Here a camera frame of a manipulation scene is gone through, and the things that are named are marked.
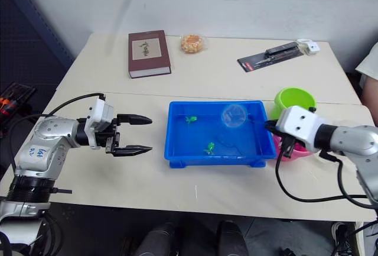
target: green toy frog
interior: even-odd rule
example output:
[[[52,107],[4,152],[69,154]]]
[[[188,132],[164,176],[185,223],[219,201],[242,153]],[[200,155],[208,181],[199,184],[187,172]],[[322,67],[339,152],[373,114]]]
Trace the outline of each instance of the green toy frog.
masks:
[[[186,119],[186,121],[187,121],[188,124],[197,121],[197,117],[196,116],[185,117],[185,119]]]
[[[205,153],[207,153],[208,155],[213,155],[214,154],[214,147],[215,147],[215,144],[213,142],[210,142],[208,145],[207,145],[207,149],[206,150],[203,150]]]

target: white wall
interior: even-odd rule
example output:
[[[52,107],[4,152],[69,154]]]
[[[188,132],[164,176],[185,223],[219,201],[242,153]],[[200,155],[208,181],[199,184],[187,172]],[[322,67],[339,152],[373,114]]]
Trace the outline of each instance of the white wall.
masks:
[[[34,0],[78,55],[92,32],[325,40],[345,69],[378,41],[378,0]]]

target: white table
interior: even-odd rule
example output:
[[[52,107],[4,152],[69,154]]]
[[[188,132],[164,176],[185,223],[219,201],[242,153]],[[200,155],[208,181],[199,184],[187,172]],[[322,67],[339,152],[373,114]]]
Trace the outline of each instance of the white table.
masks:
[[[265,168],[208,166],[169,168],[164,159],[168,105],[171,101],[220,99],[263,100],[273,107],[276,93],[287,86],[310,91],[318,113],[339,125],[373,125],[368,110],[351,88],[328,43],[316,56],[302,56],[262,70],[245,73],[236,59],[264,52],[288,41],[209,38],[208,50],[184,54],[178,37],[167,37],[172,74],[130,79],[127,72],[127,37],[93,34],[72,65],[45,112],[75,96],[99,91],[116,113],[150,117],[151,125],[120,127],[121,145],[142,144],[154,149],[135,157],[105,154],[102,149],[73,149],[56,185],[72,195],[52,195],[54,202],[189,212],[225,213],[272,218],[370,221],[374,212],[345,200],[307,204],[280,190],[274,161]],[[60,110],[61,116],[87,115],[94,99]],[[350,194],[362,193],[354,166],[345,158],[344,182]],[[282,163],[282,180],[290,192],[315,198],[339,195],[336,165],[316,156]],[[12,179],[8,169],[0,183],[7,193]]]
[[[77,96],[73,89],[59,88],[45,112]],[[120,145],[142,144],[154,149],[135,157],[105,154],[104,149],[89,147],[69,151],[56,182],[72,195],[52,195],[51,201],[82,205],[116,206],[188,212],[223,213],[290,219],[370,221],[374,212],[360,209],[346,200],[307,204],[294,201],[281,191],[274,175],[274,161],[265,168],[248,166],[207,166],[171,169],[164,159],[168,105],[171,101],[214,100],[155,95],[107,94],[107,103],[115,113],[135,113],[153,120],[150,125],[124,125],[119,128]],[[76,102],[59,111],[59,115],[79,118],[87,115],[94,99]],[[272,102],[264,102],[269,112]],[[369,124],[372,119],[361,105],[320,103],[318,114],[330,123]],[[344,183],[351,194],[362,193],[354,166],[346,159]],[[336,164],[316,156],[282,163],[281,176],[290,192],[315,198],[339,195]],[[12,179],[9,168],[0,183],[4,196]]]
[[[274,100],[288,86],[306,89],[318,102],[360,104],[326,42],[316,56],[301,56],[246,73],[236,61],[290,41],[209,38],[209,48],[185,54],[168,36],[172,74],[130,79],[128,37],[92,34],[59,85],[80,92]]]

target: person's shoe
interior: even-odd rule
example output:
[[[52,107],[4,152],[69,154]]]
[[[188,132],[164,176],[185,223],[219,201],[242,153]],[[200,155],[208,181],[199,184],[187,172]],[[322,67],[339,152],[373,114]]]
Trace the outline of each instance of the person's shoe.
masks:
[[[335,256],[353,256],[349,240],[346,238],[348,227],[342,222],[336,222],[332,225],[332,237],[335,240],[337,251]]]

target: sticker label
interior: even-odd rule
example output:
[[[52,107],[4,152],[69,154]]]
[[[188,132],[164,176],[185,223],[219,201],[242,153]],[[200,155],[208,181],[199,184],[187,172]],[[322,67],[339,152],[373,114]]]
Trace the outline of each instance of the sticker label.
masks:
[[[32,145],[29,148],[28,154],[32,157],[35,161],[43,160],[44,157],[47,156],[50,148],[41,147],[39,145]]]

